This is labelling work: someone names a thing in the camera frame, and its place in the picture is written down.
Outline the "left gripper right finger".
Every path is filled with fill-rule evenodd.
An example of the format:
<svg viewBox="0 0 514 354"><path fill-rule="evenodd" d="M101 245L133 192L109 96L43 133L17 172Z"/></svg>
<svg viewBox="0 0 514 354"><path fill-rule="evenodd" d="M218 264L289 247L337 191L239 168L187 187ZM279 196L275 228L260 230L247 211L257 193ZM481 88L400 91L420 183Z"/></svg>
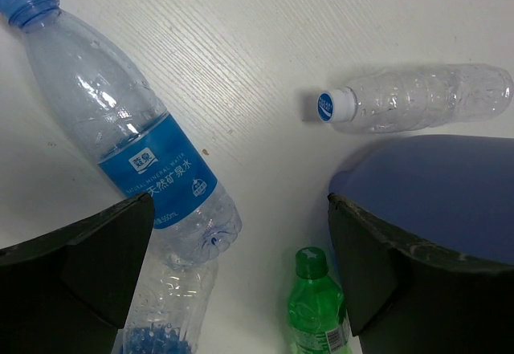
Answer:
<svg viewBox="0 0 514 354"><path fill-rule="evenodd" d="M459 253L337 194L328 226L364 353L510 353L513 267Z"/></svg>

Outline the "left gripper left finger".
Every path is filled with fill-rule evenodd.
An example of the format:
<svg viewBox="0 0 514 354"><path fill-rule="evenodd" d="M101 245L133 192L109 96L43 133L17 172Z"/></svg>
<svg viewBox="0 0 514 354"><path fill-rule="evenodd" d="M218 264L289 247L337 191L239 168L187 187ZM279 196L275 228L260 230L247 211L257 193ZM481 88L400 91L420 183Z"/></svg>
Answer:
<svg viewBox="0 0 514 354"><path fill-rule="evenodd" d="M153 229L139 193L1 251L3 353L110 353Z"/></svg>

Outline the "blue label water bottle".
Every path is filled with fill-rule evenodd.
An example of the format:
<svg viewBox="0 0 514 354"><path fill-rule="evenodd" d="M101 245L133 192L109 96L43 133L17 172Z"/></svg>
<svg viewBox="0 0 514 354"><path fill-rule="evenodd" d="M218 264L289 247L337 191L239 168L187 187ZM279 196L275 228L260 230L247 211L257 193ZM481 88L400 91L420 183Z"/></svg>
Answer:
<svg viewBox="0 0 514 354"><path fill-rule="evenodd" d="M202 264L226 251L235 203L136 64L59 0L1 0L1 13L65 133L125 196L152 197L154 253Z"/></svg>

